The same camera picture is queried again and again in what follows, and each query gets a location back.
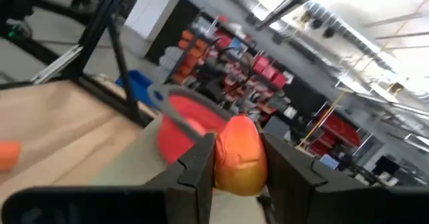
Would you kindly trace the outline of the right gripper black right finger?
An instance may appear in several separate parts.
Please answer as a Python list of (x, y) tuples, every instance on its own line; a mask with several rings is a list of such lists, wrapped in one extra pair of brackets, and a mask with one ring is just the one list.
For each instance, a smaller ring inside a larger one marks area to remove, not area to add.
[(261, 134), (279, 224), (429, 224), (428, 186), (365, 186)]

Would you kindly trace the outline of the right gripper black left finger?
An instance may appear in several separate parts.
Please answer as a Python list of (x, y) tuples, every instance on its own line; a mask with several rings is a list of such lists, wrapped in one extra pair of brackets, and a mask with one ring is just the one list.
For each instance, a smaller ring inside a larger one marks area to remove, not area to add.
[(37, 186), (9, 196), (2, 224), (208, 224), (215, 135), (143, 185)]

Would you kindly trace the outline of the red collapsible colander grey rim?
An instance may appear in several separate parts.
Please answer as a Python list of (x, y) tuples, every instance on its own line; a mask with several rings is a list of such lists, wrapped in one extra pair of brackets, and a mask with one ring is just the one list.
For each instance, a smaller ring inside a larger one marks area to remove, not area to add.
[(200, 93), (180, 85), (155, 85), (147, 94), (162, 114), (158, 150), (172, 164), (207, 133), (218, 133), (232, 115)]

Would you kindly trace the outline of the small orange toy fruit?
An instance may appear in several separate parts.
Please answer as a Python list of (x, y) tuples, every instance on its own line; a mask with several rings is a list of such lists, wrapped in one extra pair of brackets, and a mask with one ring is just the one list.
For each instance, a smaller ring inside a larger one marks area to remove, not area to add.
[(243, 197), (260, 194), (267, 181), (267, 158), (259, 132), (246, 115), (232, 117), (215, 140), (214, 186)]

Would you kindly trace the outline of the orange toy tangerine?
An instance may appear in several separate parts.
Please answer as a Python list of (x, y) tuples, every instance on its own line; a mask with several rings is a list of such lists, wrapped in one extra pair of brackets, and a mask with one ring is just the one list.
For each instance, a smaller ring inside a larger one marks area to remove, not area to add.
[(20, 141), (0, 141), (0, 171), (10, 171), (19, 160)]

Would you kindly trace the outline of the blue bin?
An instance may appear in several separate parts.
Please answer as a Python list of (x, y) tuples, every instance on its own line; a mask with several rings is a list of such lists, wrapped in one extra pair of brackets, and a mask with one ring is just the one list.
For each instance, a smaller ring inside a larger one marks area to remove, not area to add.
[(156, 107), (150, 100), (147, 93), (147, 88), (153, 83), (153, 81), (138, 70), (129, 70), (128, 79), (134, 99), (141, 101), (149, 108), (155, 109)]

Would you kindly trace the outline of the storage shelf with red bins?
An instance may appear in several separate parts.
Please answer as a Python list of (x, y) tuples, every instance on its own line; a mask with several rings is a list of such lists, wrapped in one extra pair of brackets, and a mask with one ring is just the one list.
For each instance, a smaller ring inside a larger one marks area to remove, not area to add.
[(319, 156), (342, 150), (353, 153), (361, 146), (355, 126), (321, 104), (320, 95), (280, 72), (265, 56), (233, 56), (233, 39), (216, 30), (213, 40), (199, 38), (172, 75), (172, 81), (186, 80), (197, 92), (216, 103), (232, 103), (246, 90), (256, 94), (255, 108), (261, 121), (276, 117), (290, 130), (292, 141), (304, 143)]

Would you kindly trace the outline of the black aluminium table frame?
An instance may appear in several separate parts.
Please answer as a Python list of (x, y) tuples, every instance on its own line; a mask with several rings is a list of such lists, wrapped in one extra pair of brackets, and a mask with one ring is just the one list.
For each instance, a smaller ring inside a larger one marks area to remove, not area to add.
[[(0, 37), (27, 52), (46, 66), (32, 80), (0, 84), (0, 90), (29, 87), (50, 81), (69, 80), (140, 127), (146, 127), (153, 120), (153, 117), (143, 112), (138, 106), (138, 100), (133, 97), (128, 79), (128, 67), (115, 25), (114, 11), (119, 6), (120, 0), (101, 0), (93, 12), (73, 10), (51, 0), (29, 0), (29, 2), (33, 9), (38, 7), (69, 17), (84, 25), (85, 29), (78, 43), (63, 55), (58, 55), (32, 38)], [(104, 32), (108, 32), (111, 38), (117, 66), (123, 80), (125, 91), (123, 97), (84, 73), (84, 68)]]

